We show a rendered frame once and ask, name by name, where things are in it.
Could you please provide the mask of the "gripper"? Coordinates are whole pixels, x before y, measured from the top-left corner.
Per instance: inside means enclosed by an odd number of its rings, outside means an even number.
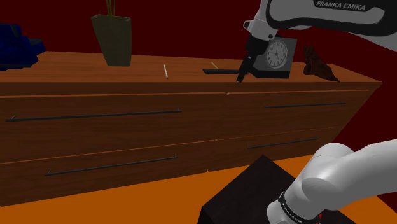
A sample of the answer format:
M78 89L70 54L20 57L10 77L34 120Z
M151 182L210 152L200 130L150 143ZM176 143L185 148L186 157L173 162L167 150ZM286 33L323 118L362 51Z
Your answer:
M245 46L245 51L247 51L247 54L245 58L242 61L242 64L240 65L239 68L239 74L237 76L236 82L242 83L245 75L247 75L248 72L250 72L255 58L259 55L263 55L268 47L268 41L258 39L254 37L252 34L248 37L246 46Z

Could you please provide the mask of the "black flat tablet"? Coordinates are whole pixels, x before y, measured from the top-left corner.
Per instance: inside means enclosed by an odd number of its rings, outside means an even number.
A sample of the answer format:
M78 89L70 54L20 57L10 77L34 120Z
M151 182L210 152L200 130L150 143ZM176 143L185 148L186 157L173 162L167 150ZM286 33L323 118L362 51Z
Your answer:
M237 69L203 69L205 74L238 74Z

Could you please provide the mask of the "grey square clock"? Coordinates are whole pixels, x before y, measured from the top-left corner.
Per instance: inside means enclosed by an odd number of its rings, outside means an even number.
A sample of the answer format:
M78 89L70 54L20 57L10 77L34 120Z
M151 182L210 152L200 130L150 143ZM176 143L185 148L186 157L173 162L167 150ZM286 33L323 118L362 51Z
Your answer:
M257 56L250 73L256 78L288 79L297 39L276 37L269 42L265 53Z

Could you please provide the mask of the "dark brown rough figure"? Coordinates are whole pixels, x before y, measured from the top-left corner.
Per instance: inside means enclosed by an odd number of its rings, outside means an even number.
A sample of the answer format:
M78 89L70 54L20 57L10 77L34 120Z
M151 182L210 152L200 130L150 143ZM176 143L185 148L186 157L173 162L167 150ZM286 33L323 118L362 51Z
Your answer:
M319 57L312 46L305 46L303 51L305 55L303 73L305 75L315 75L328 81L340 81L333 74L331 67Z

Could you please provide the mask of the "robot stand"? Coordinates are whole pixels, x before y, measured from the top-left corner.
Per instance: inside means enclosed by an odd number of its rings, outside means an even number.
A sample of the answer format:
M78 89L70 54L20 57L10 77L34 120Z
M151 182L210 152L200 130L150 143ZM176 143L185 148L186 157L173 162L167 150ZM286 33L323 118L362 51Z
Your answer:
M268 205L294 180L262 155L202 206L197 224L269 224Z

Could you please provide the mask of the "dark green plant vase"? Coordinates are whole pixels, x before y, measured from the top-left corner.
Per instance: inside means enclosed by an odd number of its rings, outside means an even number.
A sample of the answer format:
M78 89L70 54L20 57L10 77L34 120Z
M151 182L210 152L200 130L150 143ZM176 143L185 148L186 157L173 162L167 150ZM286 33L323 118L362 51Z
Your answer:
M132 21L115 15L116 0L105 0L107 14L92 16L91 22L108 66L129 67L132 56Z

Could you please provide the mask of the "wooden chest of drawers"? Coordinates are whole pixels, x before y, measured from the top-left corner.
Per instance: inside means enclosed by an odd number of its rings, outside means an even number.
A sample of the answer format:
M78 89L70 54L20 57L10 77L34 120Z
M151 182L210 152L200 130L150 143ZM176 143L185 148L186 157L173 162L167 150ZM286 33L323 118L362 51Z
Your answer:
M205 74L211 62L46 52L0 71L0 206L314 153L332 142L380 81L332 66L340 80ZM164 73L165 64L169 78Z

